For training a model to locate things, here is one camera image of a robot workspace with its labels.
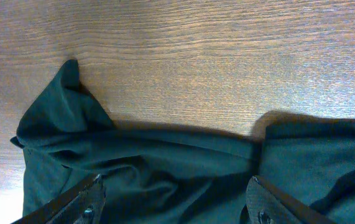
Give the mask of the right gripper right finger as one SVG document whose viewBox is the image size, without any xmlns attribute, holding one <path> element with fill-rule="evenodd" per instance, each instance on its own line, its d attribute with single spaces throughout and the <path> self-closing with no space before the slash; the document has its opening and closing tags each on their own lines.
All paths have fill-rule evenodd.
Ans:
<svg viewBox="0 0 355 224">
<path fill-rule="evenodd" d="M 251 177 L 246 189 L 250 221 L 258 224 L 333 224 L 334 221 L 277 188 L 263 177 Z"/>
</svg>

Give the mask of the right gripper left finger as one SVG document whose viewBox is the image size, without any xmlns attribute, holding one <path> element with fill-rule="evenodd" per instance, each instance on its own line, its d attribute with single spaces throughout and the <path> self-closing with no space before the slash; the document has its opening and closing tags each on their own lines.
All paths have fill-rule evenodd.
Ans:
<svg viewBox="0 0 355 224">
<path fill-rule="evenodd" d="M 99 223 L 105 202 L 106 187 L 102 175 L 91 174 L 13 224 Z"/>
</svg>

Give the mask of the black t-shirt with logo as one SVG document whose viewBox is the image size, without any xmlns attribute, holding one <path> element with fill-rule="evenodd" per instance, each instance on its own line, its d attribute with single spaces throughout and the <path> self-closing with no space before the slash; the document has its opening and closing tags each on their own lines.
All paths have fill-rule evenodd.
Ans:
<svg viewBox="0 0 355 224">
<path fill-rule="evenodd" d="M 259 176 L 336 223 L 355 223 L 355 120 L 280 118 L 251 141 L 189 129 L 119 129 L 66 61 L 19 122 L 23 214 L 101 175 L 101 223 L 249 223 Z"/>
</svg>

